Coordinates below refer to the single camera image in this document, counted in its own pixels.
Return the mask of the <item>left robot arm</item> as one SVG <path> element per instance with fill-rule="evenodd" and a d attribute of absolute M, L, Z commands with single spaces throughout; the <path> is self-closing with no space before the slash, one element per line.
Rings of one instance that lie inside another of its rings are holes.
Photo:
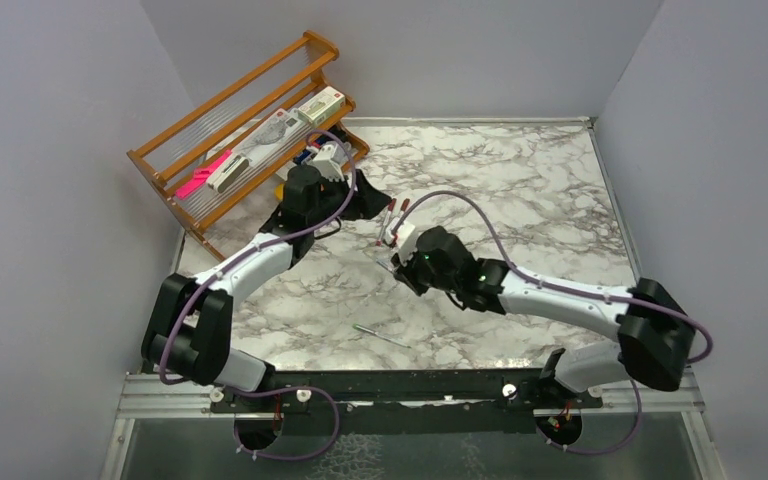
<path fill-rule="evenodd" d="M 391 203 L 357 170 L 329 180 L 313 166 L 295 166 L 283 197 L 250 243 L 193 277 L 169 275 L 161 284 L 141 342 L 144 361 L 167 385 L 191 381 L 236 390 L 258 411 L 273 401 L 268 362 L 231 346 L 232 317 L 270 279 L 290 270 L 310 250 L 316 231 L 336 221 L 371 220 Z"/>

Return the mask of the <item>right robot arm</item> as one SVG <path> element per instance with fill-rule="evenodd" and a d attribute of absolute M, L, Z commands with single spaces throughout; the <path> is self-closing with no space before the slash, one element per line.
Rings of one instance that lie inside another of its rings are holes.
<path fill-rule="evenodd" d="M 462 310 L 534 315 L 603 336 L 600 343 L 550 355 L 536 383 L 549 406 L 618 381 L 664 392 L 681 384 L 696 331 L 655 281 L 624 288 L 539 276 L 503 260 L 475 257 L 442 227 L 418 232 L 405 224 L 386 233 L 383 242 L 393 250 L 394 278 L 418 296 L 436 289 Z"/>

